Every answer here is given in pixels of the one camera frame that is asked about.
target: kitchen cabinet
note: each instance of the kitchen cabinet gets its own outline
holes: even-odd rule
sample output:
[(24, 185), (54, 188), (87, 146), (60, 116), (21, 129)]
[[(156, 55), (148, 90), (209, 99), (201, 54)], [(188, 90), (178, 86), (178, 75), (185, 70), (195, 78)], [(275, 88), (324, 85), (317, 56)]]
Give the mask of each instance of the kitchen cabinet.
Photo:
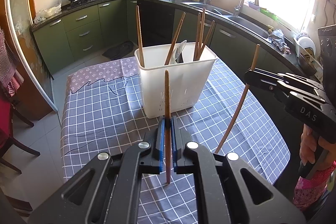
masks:
[(105, 46), (115, 46), (128, 39), (126, 0), (111, 0), (98, 4), (98, 12)]
[(138, 45), (136, 6), (137, 0), (126, 0), (128, 40)]
[(67, 32), (70, 47), (80, 45), (85, 40), (101, 35), (99, 20), (90, 22)]
[(92, 37), (81, 43), (71, 45), (71, 52), (75, 61), (87, 56), (93, 52), (98, 51), (103, 47), (102, 35)]
[(98, 5), (93, 5), (63, 16), (64, 28), (68, 32), (87, 23), (99, 20)]
[[(184, 11), (176, 9), (175, 15), (174, 15), (174, 27), (173, 27), (173, 35), (175, 34), (175, 31), (177, 29), (177, 26), (179, 25), (180, 19)], [(203, 39), (205, 39), (209, 29), (211, 26), (211, 21), (205, 19), (204, 21), (204, 33), (203, 33)], [(185, 17), (183, 20), (183, 24), (181, 27), (180, 34), (178, 36), (177, 42), (182, 42), (183, 40), (187, 40), (187, 42), (195, 42), (196, 40), (196, 31), (197, 31), (197, 15), (191, 14), (191, 13), (185, 13)]]
[[(244, 81), (245, 72), (251, 67), (256, 44), (242, 35), (217, 24), (211, 40), (210, 49)], [(259, 49), (256, 67), (260, 67), (266, 51)]]
[(170, 44), (175, 9), (169, 5), (139, 0), (142, 45), (144, 47)]
[(51, 74), (73, 63), (74, 58), (61, 18), (38, 29), (33, 34)]

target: floor mat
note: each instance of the floor mat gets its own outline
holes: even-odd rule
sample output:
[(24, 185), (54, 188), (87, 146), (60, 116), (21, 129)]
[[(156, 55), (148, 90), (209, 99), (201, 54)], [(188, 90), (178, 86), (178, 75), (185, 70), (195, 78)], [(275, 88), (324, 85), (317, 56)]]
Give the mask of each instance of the floor mat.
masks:
[(126, 54), (132, 52), (134, 44), (132, 41), (125, 41), (120, 45), (109, 48), (102, 55), (109, 58), (111, 61), (121, 59)]

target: wooden chair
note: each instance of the wooden chair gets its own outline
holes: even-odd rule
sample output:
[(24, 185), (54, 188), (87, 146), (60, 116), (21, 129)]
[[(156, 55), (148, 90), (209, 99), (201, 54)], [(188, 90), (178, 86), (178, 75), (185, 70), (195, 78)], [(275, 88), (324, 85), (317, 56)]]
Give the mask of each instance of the wooden chair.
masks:
[(7, 152), (7, 150), (14, 144), (22, 150), (33, 154), (35, 156), (39, 156), (40, 152), (33, 150), (26, 145), (20, 143), (13, 137), (13, 123), (12, 117), (13, 113), (23, 122), (25, 122), (30, 127), (33, 127), (34, 124), (29, 121), (26, 117), (21, 115), (9, 102), (6, 98), (2, 90), (0, 90), (0, 163), (17, 171), (22, 174), (21, 170), (14, 165), (10, 164), (2, 157)]

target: blue plaid tablecloth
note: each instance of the blue plaid tablecloth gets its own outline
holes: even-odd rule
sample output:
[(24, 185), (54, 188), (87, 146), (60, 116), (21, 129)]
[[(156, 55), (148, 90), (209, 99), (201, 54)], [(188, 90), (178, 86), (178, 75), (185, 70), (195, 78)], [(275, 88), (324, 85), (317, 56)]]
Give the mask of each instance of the blue plaid tablecloth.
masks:
[[(119, 61), (122, 66), (132, 59)], [(194, 141), (214, 152), (243, 89), (241, 80), (218, 60), (195, 106), (172, 115), (177, 116), (179, 128), (184, 127)], [(100, 152), (124, 152), (157, 125), (158, 119), (146, 118), (142, 108), (139, 75), (98, 80), (75, 93), (68, 89), (61, 133), (64, 180)], [(250, 91), (220, 154), (231, 151), (272, 184), (289, 162), (287, 145)], [(143, 176), (138, 223), (197, 223), (193, 175), (176, 175), (172, 170), (169, 185), (165, 177), (165, 172)]]

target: tile floor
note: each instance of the tile floor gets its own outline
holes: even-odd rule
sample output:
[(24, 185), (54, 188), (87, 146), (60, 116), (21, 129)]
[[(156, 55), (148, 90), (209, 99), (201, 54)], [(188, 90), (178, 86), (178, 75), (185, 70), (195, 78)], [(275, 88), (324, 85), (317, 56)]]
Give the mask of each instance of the tile floor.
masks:
[[(134, 56), (133, 52), (125, 57)], [(60, 155), (60, 120), (62, 118), (67, 76), (87, 66), (109, 61), (101, 54), (106, 49), (93, 53), (57, 72), (53, 81), (54, 100), (58, 113), (51, 112), (39, 121), (33, 121), (29, 128), (13, 116), (14, 137), (26, 146), (41, 153), (35, 157), (16, 146), (12, 146), (4, 159), (21, 169), (22, 174), (0, 165), (0, 187), (13, 198), (28, 201), (36, 208), (63, 183), (63, 170)]]

